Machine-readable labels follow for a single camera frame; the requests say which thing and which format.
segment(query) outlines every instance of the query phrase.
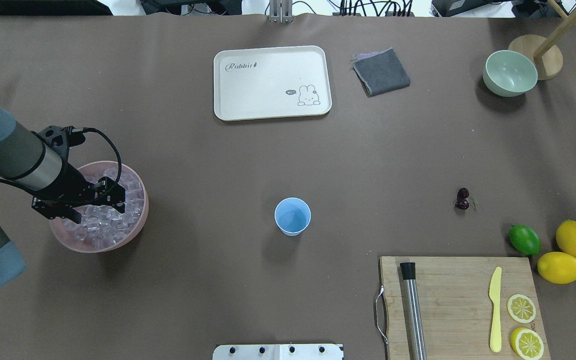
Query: gray cloth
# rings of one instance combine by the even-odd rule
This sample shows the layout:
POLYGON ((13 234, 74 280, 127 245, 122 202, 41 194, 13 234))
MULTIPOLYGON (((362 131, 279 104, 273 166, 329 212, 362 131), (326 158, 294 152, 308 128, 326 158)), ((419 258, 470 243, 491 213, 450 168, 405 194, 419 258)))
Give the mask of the gray cloth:
POLYGON ((366 86, 368 96, 410 85, 410 78, 393 48, 356 55, 352 60, 352 68, 366 86))

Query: robotic arm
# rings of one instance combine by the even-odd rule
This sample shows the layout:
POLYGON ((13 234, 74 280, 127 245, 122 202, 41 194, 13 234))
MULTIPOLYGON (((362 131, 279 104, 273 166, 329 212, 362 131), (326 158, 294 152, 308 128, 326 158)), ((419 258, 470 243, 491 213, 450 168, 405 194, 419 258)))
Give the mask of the robotic arm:
MULTIPOLYGON (((126 191, 119 185, 121 157, 112 141, 94 128, 49 126, 40 133, 30 132, 9 112, 0 108, 0 183, 33 196, 32 209, 46 219, 56 217, 80 223, 82 214, 74 207, 108 205, 124 212, 126 191), (81 145, 84 133, 101 135, 117 155, 118 175, 88 182, 68 163, 71 146, 81 145)), ((19 251, 0 227, 0 287, 21 274, 26 267, 19 251)))

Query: lemon slice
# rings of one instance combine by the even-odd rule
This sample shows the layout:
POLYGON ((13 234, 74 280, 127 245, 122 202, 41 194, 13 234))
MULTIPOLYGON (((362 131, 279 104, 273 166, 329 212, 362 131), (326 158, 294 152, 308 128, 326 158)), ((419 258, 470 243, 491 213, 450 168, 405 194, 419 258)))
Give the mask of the lemon slice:
POLYGON ((515 328, 510 334, 510 345, 512 350, 524 360, 539 360, 544 355, 542 338, 530 328, 515 328))
POLYGON ((510 317, 514 321, 520 322, 522 324, 528 324, 534 321, 535 316, 537 316, 537 310, 535 309, 535 303, 530 299, 530 297, 523 294, 514 294, 508 298, 508 303, 506 303, 506 308, 510 317))

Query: round wooden base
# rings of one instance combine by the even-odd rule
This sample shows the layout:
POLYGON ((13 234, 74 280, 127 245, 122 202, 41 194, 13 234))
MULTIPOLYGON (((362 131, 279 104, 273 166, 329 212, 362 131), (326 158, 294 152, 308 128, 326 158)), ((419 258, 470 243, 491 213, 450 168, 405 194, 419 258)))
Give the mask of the round wooden base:
POLYGON ((534 59, 533 54, 535 50, 539 48, 546 38, 539 35, 523 35, 514 39, 508 50, 516 51, 525 55, 531 62, 537 67, 537 74, 539 75, 539 80, 553 79, 564 66, 564 57, 562 51, 557 45, 553 45, 548 51, 541 57, 541 59, 534 59))

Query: black muddler tip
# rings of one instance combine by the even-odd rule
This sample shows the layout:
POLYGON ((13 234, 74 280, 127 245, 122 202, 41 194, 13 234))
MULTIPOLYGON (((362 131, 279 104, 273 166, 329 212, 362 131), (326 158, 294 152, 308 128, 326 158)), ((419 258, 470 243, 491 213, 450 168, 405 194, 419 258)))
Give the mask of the black muddler tip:
POLYGON ((399 264, 401 268, 401 276, 404 280, 415 280, 415 263, 414 262, 402 262, 399 264))

